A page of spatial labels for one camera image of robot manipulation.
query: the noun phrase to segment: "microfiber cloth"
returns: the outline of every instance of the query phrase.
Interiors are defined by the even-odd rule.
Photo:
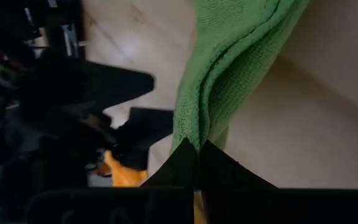
[[[172,152],[223,149],[236,110],[262,81],[309,0],[195,0],[197,41],[174,112]]]

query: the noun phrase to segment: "green microfiber towel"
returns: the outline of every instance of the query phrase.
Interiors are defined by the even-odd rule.
[[[235,111],[262,81],[309,0],[195,0],[197,41],[180,83],[172,152],[188,138],[223,149]]]

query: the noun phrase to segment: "white wall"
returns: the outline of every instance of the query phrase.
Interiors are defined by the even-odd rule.
[[[279,187],[358,188],[358,0],[311,1],[282,55],[307,75],[273,68],[226,152]]]

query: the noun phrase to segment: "beige floor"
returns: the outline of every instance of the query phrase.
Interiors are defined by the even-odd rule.
[[[191,0],[83,4],[88,59],[157,79],[153,92],[106,110],[114,125],[130,106],[173,108],[196,39]],[[279,187],[358,188],[358,0],[312,1],[282,54],[297,65],[275,64],[236,114],[226,152]],[[151,173],[170,142],[153,146]]]

